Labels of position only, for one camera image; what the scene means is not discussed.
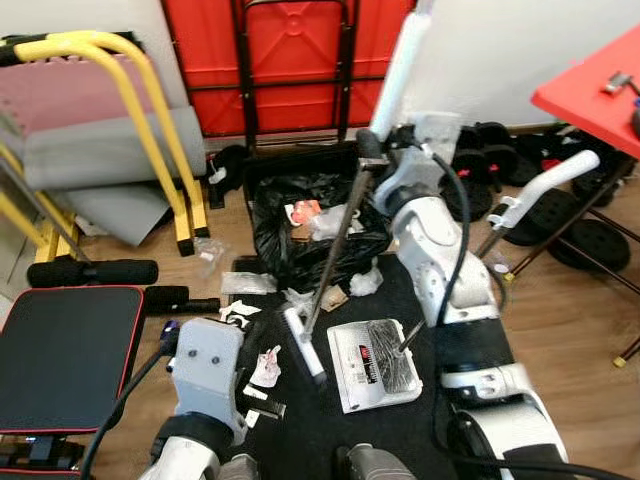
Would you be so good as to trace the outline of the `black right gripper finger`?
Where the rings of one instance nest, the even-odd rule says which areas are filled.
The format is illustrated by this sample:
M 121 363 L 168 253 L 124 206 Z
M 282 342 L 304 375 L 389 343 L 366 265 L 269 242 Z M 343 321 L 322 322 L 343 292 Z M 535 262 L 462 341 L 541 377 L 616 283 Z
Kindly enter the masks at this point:
M 356 150 L 358 155 L 358 169 L 361 172 L 380 173 L 385 170 L 385 154 L 383 143 L 378 134 L 369 128 L 362 128 L 356 132 Z

